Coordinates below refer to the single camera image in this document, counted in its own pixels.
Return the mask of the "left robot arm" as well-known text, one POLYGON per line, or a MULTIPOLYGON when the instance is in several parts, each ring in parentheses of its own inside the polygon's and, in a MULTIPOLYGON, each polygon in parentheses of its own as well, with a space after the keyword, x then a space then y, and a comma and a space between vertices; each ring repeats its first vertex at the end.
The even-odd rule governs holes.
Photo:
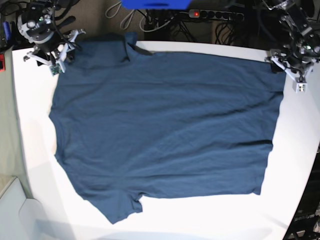
POLYGON ((290 43, 279 43, 265 61, 284 71, 299 88, 307 85, 307 77, 320 61, 320 37, 307 20, 304 10, 294 0, 263 0, 270 10, 281 12, 279 22, 287 28, 290 43))

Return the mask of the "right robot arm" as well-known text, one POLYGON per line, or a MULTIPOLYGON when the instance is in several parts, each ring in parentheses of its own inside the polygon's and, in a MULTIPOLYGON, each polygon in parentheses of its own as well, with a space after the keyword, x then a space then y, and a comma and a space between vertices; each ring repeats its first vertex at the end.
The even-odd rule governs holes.
POLYGON ((33 51, 28 52, 23 60, 33 59, 38 66, 49 67, 52 75, 66 71, 64 61, 74 59, 74 51, 82 48, 76 43, 83 29, 61 29, 72 24, 75 16, 67 16, 77 0, 33 0, 24 13, 17 18, 17 30, 30 44, 33 51))

